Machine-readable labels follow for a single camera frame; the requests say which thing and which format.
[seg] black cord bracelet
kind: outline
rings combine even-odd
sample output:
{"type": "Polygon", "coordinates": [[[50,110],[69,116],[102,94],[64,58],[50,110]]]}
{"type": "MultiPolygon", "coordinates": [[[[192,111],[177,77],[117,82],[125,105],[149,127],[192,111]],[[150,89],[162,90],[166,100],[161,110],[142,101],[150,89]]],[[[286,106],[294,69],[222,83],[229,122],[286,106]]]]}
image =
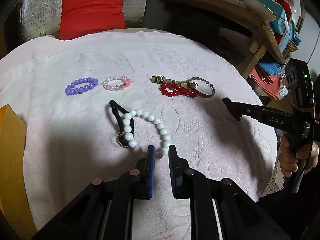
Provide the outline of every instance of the black cord bracelet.
{"type": "MultiPolygon", "coordinates": [[[[111,110],[112,110],[112,113],[113,115],[116,117],[117,119],[117,122],[118,122],[118,125],[119,125],[119,129],[120,129],[120,132],[117,133],[117,140],[118,140],[118,143],[122,146],[122,147],[128,147],[128,141],[124,139],[124,125],[122,123],[122,119],[119,115],[119,111],[122,113],[122,114],[126,114],[128,113],[127,110],[125,110],[123,107],[121,107],[119,104],[117,104],[114,100],[110,100],[109,102],[110,106],[111,106],[111,110]]],[[[134,122],[133,122],[133,118],[130,119],[130,126],[132,128],[131,130],[131,133],[133,135],[133,131],[134,131],[134,122]]]]}

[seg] white bead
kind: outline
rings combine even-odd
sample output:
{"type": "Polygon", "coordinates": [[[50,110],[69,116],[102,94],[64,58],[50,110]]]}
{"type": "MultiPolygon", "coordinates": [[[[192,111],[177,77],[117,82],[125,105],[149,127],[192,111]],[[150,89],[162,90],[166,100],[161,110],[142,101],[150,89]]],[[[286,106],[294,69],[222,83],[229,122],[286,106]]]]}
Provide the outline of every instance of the white bead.
{"type": "Polygon", "coordinates": [[[168,154],[169,153],[169,148],[167,147],[162,147],[160,150],[163,154],[168,154]]]}
{"type": "Polygon", "coordinates": [[[165,128],[160,129],[160,134],[161,134],[161,135],[165,135],[165,134],[167,134],[167,133],[168,133],[167,129],[165,129],[165,128]]]}
{"type": "Polygon", "coordinates": [[[133,148],[133,151],[135,153],[140,152],[141,150],[142,150],[142,148],[139,145],[137,145],[135,148],[133,148]]]}
{"type": "Polygon", "coordinates": [[[137,116],[142,115],[142,113],[143,113],[143,111],[142,111],[141,109],[137,109],[137,110],[136,110],[136,115],[137,115],[137,116]]]}
{"type": "Polygon", "coordinates": [[[134,110],[134,109],[130,110],[129,113],[130,113],[132,116],[136,116],[136,110],[134,110]]]}
{"type": "Polygon", "coordinates": [[[124,119],[122,120],[122,123],[123,123],[124,125],[129,125],[129,124],[130,124],[130,120],[127,119],[127,118],[124,118],[124,119]]]}
{"type": "Polygon", "coordinates": [[[143,118],[147,118],[149,116],[149,112],[148,111],[143,111],[142,112],[142,117],[143,118]]]}
{"type": "Polygon", "coordinates": [[[164,141],[170,141],[171,136],[170,136],[169,134],[165,134],[164,136],[162,136],[162,139],[163,139],[164,141]]]}
{"type": "Polygon", "coordinates": [[[125,133],[131,132],[131,131],[132,131],[132,128],[131,128],[130,125],[125,125],[125,126],[123,127],[123,131],[124,131],[125,133]]]}
{"type": "Polygon", "coordinates": [[[166,148],[169,148],[170,145],[171,145],[171,142],[170,142],[170,141],[164,141],[164,142],[162,143],[162,146],[163,146],[163,147],[166,147],[166,148]]]}
{"type": "Polygon", "coordinates": [[[125,113],[125,114],[124,114],[124,118],[130,120],[130,119],[132,118],[132,115],[131,115],[130,113],[125,113]]]}
{"type": "Polygon", "coordinates": [[[163,129],[164,128],[164,124],[162,122],[158,123],[157,128],[158,129],[163,129]]]}
{"type": "Polygon", "coordinates": [[[156,152],[156,159],[161,160],[163,158],[163,153],[162,152],[156,152]]]}
{"type": "Polygon", "coordinates": [[[129,147],[131,148],[135,148],[137,146],[137,141],[135,139],[131,139],[129,142],[128,142],[128,145],[129,147]]]}
{"type": "Polygon", "coordinates": [[[148,115],[148,121],[152,122],[155,119],[155,116],[153,114],[148,115]]]}
{"type": "Polygon", "coordinates": [[[157,125],[158,123],[161,123],[160,118],[155,118],[155,119],[153,120],[153,123],[154,123],[155,125],[157,125]]]}
{"type": "Polygon", "coordinates": [[[130,133],[130,132],[126,133],[126,134],[124,135],[124,139],[125,139],[126,141],[130,141],[131,139],[133,139],[133,134],[130,133]]]}

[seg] stack of cloth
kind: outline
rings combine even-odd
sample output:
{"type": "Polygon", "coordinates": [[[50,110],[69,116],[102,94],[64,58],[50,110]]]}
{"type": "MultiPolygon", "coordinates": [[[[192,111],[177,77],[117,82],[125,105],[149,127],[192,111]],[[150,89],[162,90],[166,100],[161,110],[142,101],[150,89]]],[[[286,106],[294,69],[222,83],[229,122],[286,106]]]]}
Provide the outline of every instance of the stack of cloth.
{"type": "Polygon", "coordinates": [[[266,54],[251,72],[257,85],[270,97],[277,99],[282,85],[281,67],[266,54]]]}

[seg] red cloth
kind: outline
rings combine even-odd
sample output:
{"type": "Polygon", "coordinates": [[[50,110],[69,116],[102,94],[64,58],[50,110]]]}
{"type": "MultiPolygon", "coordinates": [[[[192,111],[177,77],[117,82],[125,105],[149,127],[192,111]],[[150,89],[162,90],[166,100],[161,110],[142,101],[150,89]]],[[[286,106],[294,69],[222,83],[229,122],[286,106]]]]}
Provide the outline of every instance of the red cloth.
{"type": "Polygon", "coordinates": [[[255,66],[254,69],[251,72],[251,76],[256,81],[257,85],[271,98],[278,98],[280,93],[280,86],[281,86],[281,74],[272,76],[270,78],[271,82],[267,81],[264,77],[262,77],[259,72],[257,71],[257,68],[259,66],[255,66]]]}
{"type": "Polygon", "coordinates": [[[60,40],[124,29],[123,0],[62,0],[60,40]]]}

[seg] wooden table leg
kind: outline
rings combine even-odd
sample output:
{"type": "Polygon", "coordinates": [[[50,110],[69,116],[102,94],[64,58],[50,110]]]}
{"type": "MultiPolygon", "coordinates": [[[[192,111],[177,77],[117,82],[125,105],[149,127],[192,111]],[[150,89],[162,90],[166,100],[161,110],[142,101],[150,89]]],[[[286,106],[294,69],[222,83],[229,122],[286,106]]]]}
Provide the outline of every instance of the wooden table leg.
{"type": "Polygon", "coordinates": [[[244,79],[247,79],[254,66],[265,55],[266,51],[267,49],[263,44],[258,44],[256,41],[252,43],[250,47],[250,54],[238,67],[238,72],[243,76],[244,79]]]}

